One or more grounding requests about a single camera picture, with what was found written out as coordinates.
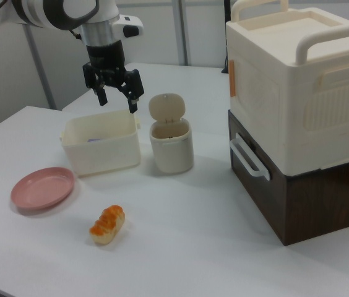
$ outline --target toy bread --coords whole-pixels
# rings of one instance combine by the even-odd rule
[[[122,207],[112,205],[101,213],[95,225],[89,229],[94,242],[100,244],[110,243],[125,221],[125,213]]]

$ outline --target hinged lid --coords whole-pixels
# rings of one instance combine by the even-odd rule
[[[177,94],[160,94],[149,103],[151,117],[158,122],[179,121],[186,112],[183,98]]]

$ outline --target table surface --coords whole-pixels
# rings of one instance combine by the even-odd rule
[[[127,108],[126,100],[109,90],[113,101],[100,108],[88,92],[65,111],[27,107],[0,124],[0,292],[349,296],[349,228],[284,247],[231,171],[228,77],[219,69],[132,67],[145,85],[141,164],[77,178],[53,208],[22,212],[10,202],[11,189],[35,170],[70,168],[59,142],[68,120]],[[183,174],[161,174],[153,163],[147,105],[162,92],[184,97],[193,128],[195,165]],[[124,208],[125,224],[112,243],[97,246],[88,229],[112,204]]]

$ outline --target drawer handle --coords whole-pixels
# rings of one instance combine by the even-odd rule
[[[317,43],[349,37],[349,25],[334,26],[330,29],[311,33],[303,37],[296,49],[296,64],[303,65],[308,58],[308,49]]]
[[[245,154],[250,158],[250,160],[252,160],[252,162],[257,166],[259,170],[254,170],[253,168],[251,168],[250,164],[242,156],[241,152],[238,150],[238,147],[236,145],[239,145],[241,149],[243,149]],[[247,143],[245,143],[245,141],[238,133],[236,134],[235,138],[231,140],[230,147],[251,176],[254,176],[256,178],[264,176],[268,181],[271,179],[268,169],[264,166],[264,164],[262,164],[262,162],[258,159],[256,154],[253,153],[253,151],[250,149],[250,147],[247,145]]]
[[[237,0],[231,10],[231,22],[239,21],[239,13],[249,7],[275,2],[276,0]],[[288,11],[288,0],[279,0],[282,11]]]

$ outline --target orange tab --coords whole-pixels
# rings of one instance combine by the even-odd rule
[[[235,64],[234,60],[228,61],[228,73],[230,75],[230,96],[234,97],[236,96],[236,89],[235,89]]]

